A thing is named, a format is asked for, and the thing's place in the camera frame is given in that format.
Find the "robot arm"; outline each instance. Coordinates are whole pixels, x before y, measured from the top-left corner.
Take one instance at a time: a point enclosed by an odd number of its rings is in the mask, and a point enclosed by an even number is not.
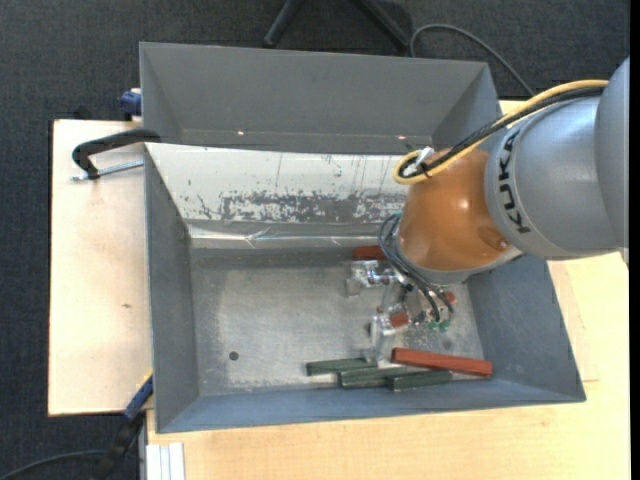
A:
[[[628,263],[629,59],[601,95],[593,89],[605,83],[580,84],[534,98],[523,119],[494,123],[517,121],[489,152],[467,142],[422,164],[398,255],[441,284],[523,252],[563,259],[620,250]],[[407,165],[405,157],[397,180],[411,180]]]

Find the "wooden table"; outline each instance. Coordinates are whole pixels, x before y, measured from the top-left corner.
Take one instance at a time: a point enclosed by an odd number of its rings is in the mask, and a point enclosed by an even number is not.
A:
[[[121,411],[151,366],[142,170],[69,180],[79,172],[77,143],[132,126],[55,123],[51,416]],[[150,410],[147,440],[183,442],[189,480],[628,478],[628,270],[617,254],[550,270],[587,379],[585,403],[162,435]]]

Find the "chair leg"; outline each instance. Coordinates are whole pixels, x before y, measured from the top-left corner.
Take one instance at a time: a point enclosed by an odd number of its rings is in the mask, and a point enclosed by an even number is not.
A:
[[[289,26],[295,15],[298,13],[305,0],[287,0],[278,14],[278,17],[271,25],[269,32],[264,36],[263,44],[268,48],[273,48],[278,44],[282,34]]]
[[[372,21],[389,36],[397,48],[406,50],[409,46],[409,38],[377,0],[357,0],[357,2],[364,7]]]

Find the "yellow cable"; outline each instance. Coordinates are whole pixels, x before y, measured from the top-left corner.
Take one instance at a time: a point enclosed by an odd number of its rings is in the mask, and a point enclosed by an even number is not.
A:
[[[593,87],[593,88],[606,87],[607,83],[608,82],[606,80],[578,80],[576,82],[569,82],[569,83],[566,83],[566,84],[557,85],[556,87],[552,87],[551,89],[547,89],[546,91],[543,91],[540,94],[536,94],[533,98],[528,99],[522,105],[520,105],[518,108],[516,108],[515,110],[512,110],[511,112],[505,114],[500,119],[498,119],[496,121],[496,124],[500,124],[505,119],[508,119],[511,116],[514,116],[516,114],[519,114],[520,112],[524,112],[524,111],[528,110],[529,108],[531,108],[532,106],[538,104],[542,100],[545,100],[547,98],[556,96],[556,95],[561,94],[563,92],[573,91],[573,90],[576,90],[576,89],[586,89],[586,88],[590,88],[590,87]],[[460,151],[456,155],[454,155],[451,158],[449,158],[446,162],[443,162],[442,164],[438,165],[437,167],[429,169],[426,172],[424,172],[422,174],[419,174],[417,176],[413,176],[411,178],[403,178],[400,175],[401,174],[400,173],[400,169],[402,168],[402,166],[403,165],[407,165],[411,160],[413,160],[414,158],[416,158],[420,154],[420,150],[412,151],[411,153],[403,156],[398,161],[398,163],[396,163],[396,165],[393,168],[393,179],[394,179],[394,181],[396,183],[399,183],[400,185],[413,185],[415,183],[420,183],[422,181],[425,181],[426,179],[438,174],[439,172],[444,171],[452,163],[454,163],[455,161],[459,160],[463,156],[465,156],[468,153],[470,153],[471,151],[473,151],[477,146],[482,144],[488,137],[489,137],[489,135],[487,135],[486,137],[483,137],[479,141],[477,141],[474,144],[470,145],[469,147],[463,149],[462,151]]]

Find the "dark gray carpet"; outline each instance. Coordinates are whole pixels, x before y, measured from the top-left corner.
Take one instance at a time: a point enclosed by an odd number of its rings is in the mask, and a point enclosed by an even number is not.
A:
[[[535,88],[608,78],[628,54],[630,0],[381,0],[407,31],[468,29]],[[138,41],[260,47],[284,0],[0,0],[0,476],[32,460],[105,447],[116,416],[48,419],[48,122],[80,106],[120,119],[138,85]],[[396,54],[347,0],[309,0],[280,48]],[[488,60],[502,97],[523,89],[479,47],[449,33],[418,53]],[[83,478],[66,462],[24,478]],[[114,478],[135,478],[135,462]]]

